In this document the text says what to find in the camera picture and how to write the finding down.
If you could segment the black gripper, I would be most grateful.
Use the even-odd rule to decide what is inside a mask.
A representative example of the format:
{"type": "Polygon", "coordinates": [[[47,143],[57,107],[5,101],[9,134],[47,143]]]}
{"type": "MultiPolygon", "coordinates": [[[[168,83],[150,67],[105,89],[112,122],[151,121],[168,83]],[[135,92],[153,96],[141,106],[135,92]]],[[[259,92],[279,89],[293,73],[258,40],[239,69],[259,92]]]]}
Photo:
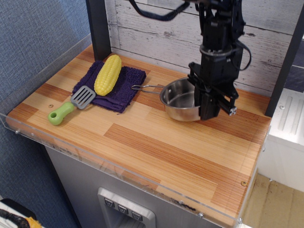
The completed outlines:
{"type": "Polygon", "coordinates": [[[189,81],[194,87],[194,104],[199,107],[201,120],[217,117],[220,109],[235,115],[235,101],[239,95],[234,87],[242,62],[242,51],[219,55],[201,53],[201,63],[189,64],[189,81]]]}

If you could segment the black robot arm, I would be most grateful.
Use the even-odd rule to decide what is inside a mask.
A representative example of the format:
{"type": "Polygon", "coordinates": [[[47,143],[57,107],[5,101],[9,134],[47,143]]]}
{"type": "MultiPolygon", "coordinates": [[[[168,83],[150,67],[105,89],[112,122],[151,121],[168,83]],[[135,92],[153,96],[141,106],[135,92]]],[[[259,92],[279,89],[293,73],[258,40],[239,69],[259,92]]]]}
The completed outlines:
{"type": "Polygon", "coordinates": [[[194,85],[194,105],[201,120],[217,117],[220,110],[229,115],[237,111],[239,95],[234,87],[246,46],[238,39],[244,34],[240,0],[200,0],[201,63],[191,62],[188,80],[194,85]]]}

